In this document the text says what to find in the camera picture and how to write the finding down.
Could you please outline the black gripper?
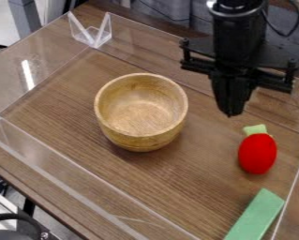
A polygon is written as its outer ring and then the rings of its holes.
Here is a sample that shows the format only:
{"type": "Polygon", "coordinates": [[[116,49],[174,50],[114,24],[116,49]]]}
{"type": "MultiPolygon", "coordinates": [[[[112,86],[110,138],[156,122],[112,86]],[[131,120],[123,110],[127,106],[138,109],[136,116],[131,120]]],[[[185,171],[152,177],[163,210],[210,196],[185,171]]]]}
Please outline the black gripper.
{"type": "Polygon", "coordinates": [[[257,87],[290,93],[298,63],[266,43],[262,10],[214,10],[213,37],[183,38],[182,69],[210,76],[213,94],[226,116],[239,115],[257,87]]]}

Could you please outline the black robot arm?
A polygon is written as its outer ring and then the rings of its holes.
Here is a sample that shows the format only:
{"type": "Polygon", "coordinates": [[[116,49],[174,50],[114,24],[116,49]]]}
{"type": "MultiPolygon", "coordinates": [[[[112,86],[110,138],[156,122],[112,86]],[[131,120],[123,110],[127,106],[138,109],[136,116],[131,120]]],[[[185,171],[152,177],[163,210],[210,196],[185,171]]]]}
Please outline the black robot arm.
{"type": "Polygon", "coordinates": [[[298,61],[266,42],[269,0],[209,0],[213,36],[185,38],[182,68],[210,77],[219,110],[239,115],[253,90],[290,93],[298,61]]]}

